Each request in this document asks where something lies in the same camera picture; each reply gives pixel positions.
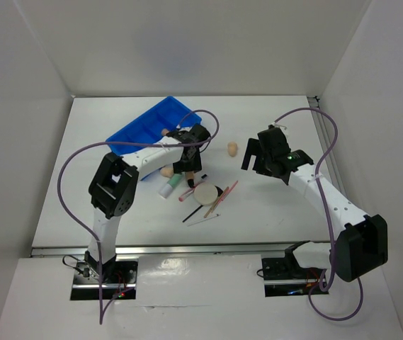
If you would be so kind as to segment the mint green white tube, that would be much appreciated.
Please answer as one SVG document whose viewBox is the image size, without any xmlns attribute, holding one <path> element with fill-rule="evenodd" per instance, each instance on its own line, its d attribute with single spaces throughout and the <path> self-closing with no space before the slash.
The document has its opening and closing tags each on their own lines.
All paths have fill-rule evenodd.
<svg viewBox="0 0 403 340">
<path fill-rule="evenodd" d="M 159 190 L 159 195 L 167 199 L 183 178 L 182 174 L 174 174 Z"/>
</svg>

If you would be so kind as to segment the small beige makeup sponge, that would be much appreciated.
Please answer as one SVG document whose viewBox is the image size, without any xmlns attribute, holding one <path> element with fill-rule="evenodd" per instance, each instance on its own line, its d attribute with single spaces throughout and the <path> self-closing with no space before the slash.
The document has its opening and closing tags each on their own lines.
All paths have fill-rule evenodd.
<svg viewBox="0 0 403 340">
<path fill-rule="evenodd" d="M 174 170 L 172 167 L 163 167 L 159 172 L 163 177 L 166 178 L 171 178 L 174 175 Z"/>
</svg>

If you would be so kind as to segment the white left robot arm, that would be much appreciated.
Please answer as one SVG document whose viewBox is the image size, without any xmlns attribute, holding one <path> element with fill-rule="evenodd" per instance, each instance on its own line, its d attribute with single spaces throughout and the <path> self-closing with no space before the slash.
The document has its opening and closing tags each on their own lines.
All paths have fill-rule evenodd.
<svg viewBox="0 0 403 340">
<path fill-rule="evenodd" d="M 84 258 L 92 278 L 105 283 L 113 277 L 120 219 L 133 204 L 138 182 L 166 165 L 172 165 L 175 174 L 200 171 L 200 146 L 210 138 L 205 127 L 195 124 L 190 130 L 167 132 L 159 147 L 103 157 L 89 186 L 97 238 L 91 240 Z"/>
</svg>

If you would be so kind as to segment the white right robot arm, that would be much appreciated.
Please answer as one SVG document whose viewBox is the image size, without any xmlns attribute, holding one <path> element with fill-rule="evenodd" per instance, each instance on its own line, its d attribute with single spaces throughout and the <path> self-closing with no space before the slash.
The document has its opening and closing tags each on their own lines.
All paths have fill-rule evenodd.
<svg viewBox="0 0 403 340">
<path fill-rule="evenodd" d="M 242 169 L 277 178 L 296 190 L 327 221 L 328 242 L 298 242 L 285 250 L 283 268 L 292 278 L 308 268 L 332 269 L 351 282 L 388 261 L 387 223 L 356 207 L 316 168 L 301 149 L 292 150 L 276 126 L 247 142 Z"/>
</svg>

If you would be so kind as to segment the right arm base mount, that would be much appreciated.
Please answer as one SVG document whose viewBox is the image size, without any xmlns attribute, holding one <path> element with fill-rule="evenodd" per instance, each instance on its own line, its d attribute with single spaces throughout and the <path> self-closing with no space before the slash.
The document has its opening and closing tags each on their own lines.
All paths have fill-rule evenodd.
<svg viewBox="0 0 403 340">
<path fill-rule="evenodd" d="M 298 242 L 287 247 L 283 256 L 262 258 L 262 267 L 256 275 L 263 280 L 264 293 L 269 297 L 290 297 L 308 295 L 313 290 L 314 295 L 326 295 L 319 289 L 319 268 L 302 268 L 296 261 L 294 251 L 305 245 Z"/>
</svg>

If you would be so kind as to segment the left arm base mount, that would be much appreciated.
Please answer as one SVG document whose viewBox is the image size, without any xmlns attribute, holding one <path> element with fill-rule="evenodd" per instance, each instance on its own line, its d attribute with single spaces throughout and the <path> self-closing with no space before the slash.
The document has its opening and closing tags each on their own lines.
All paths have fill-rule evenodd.
<svg viewBox="0 0 403 340">
<path fill-rule="evenodd" d="M 62 257 L 62 264 L 74 271 L 71 301 L 98 299 L 98 274 L 85 262 L 73 255 Z M 135 300 L 137 294 L 138 260 L 116 261 L 112 270 L 103 271 L 103 299 Z"/>
</svg>

